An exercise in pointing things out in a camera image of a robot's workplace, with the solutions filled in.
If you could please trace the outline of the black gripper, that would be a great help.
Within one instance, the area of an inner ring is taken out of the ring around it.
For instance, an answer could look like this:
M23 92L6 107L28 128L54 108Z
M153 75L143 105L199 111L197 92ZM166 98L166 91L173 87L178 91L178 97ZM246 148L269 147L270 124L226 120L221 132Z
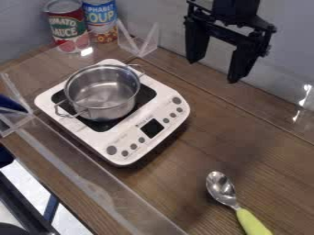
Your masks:
M227 80L231 84L248 77L260 57L268 55L277 27L258 16L261 0L187 0L186 55L190 63L203 59L211 37L243 39L229 26L250 28L231 55Z

